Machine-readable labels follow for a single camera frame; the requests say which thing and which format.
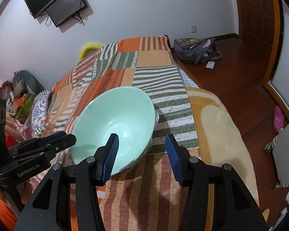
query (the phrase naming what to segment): door panel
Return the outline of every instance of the door panel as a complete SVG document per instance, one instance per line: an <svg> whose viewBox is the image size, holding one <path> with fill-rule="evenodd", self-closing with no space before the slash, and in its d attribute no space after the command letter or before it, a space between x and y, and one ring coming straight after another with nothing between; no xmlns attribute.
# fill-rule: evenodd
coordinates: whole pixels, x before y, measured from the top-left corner
<svg viewBox="0 0 289 231"><path fill-rule="evenodd" d="M273 0L240 0L242 40L271 54L274 38Z"/></svg>

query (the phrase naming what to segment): wooden floor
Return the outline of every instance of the wooden floor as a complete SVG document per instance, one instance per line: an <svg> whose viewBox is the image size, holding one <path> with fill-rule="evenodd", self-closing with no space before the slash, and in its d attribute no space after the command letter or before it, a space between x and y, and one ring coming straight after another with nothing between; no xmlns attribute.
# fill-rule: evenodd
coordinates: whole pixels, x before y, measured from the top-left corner
<svg viewBox="0 0 289 231"><path fill-rule="evenodd" d="M270 209L267 223L271 227L281 210L289 209L285 200L289 187L274 190L277 177L273 158L264 151L265 144L276 135L272 125L275 102L261 87L268 57L236 38L217 41L216 45L223 57L213 69L206 68L207 63L183 64L176 54L174 59L200 88L220 98L238 127L254 165L260 209Z"/></svg>

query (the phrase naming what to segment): stuffed animal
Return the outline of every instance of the stuffed animal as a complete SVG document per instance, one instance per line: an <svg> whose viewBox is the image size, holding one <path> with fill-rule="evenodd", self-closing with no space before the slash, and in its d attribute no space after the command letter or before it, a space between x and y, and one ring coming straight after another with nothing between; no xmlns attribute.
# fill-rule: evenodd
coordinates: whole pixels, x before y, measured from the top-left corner
<svg viewBox="0 0 289 231"><path fill-rule="evenodd" d="M21 70L15 73L12 84L14 87L14 97L20 96L26 90L32 95L38 95L45 90L38 80L27 70Z"/></svg>

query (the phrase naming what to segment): wall socket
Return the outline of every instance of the wall socket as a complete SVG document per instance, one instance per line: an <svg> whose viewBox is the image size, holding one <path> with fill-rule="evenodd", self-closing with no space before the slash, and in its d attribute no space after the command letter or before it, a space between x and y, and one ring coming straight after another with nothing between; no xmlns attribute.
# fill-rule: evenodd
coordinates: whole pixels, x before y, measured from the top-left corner
<svg viewBox="0 0 289 231"><path fill-rule="evenodd" d="M191 33L197 32L196 25L190 26L190 32Z"/></svg>

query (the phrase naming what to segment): bowl rim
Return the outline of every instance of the bowl rim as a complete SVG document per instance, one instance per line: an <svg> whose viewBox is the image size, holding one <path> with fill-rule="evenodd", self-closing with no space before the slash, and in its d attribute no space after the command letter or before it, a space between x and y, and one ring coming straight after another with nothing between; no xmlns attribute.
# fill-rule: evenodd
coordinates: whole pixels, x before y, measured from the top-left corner
<svg viewBox="0 0 289 231"><path fill-rule="evenodd" d="M80 113L80 115L78 116L78 119L76 120L75 122L75 125L72 129L72 134L75 134L75 129L77 128L77 125L78 125L78 122L79 122L79 119L81 118L82 114L87 110L87 108L94 102L96 101L98 98L102 97L102 96L105 96L105 94L107 94L108 92L110 91L115 91L115 90L122 90L122 89L132 89L132 90L138 90L140 93L142 93L143 95L145 95L145 98L146 100L148 100L148 102L150 102L150 107L151 107L151 111L152 111L152 125L151 125L151 131L150 131L150 136L148 137L147 141L145 142L145 144L143 145L143 148L139 150L139 152L137 153L137 155L134 157L133 160L129 161L125 166L123 166L122 168L118 169L117 171L113 171L112 172L112 175L114 174L117 174L121 171L123 171L124 169L126 168L129 168L132 166L134 166L134 163L135 161L143 154L143 152L145 151L147 145L150 143L151 141L151 138L152 138L152 135L153 135L153 131L154 131L154 128L155 128L155 119L156 119L156 112L155 112L155 108L154 108L154 104L151 100L151 98L148 96L148 94L146 92L144 92L142 89L140 88L137 88L137 87L133 87L133 86L120 86L120 87L116 87L116 88L112 88L112 89L109 89L103 93L101 93L100 95L98 95L97 97L95 97L91 102L88 103L88 105L84 108L84 110ZM73 150L75 148L76 144L74 146L71 147L71 157L72 157L72 160L73 162L75 163L74 161L74 158L73 158Z"/></svg>

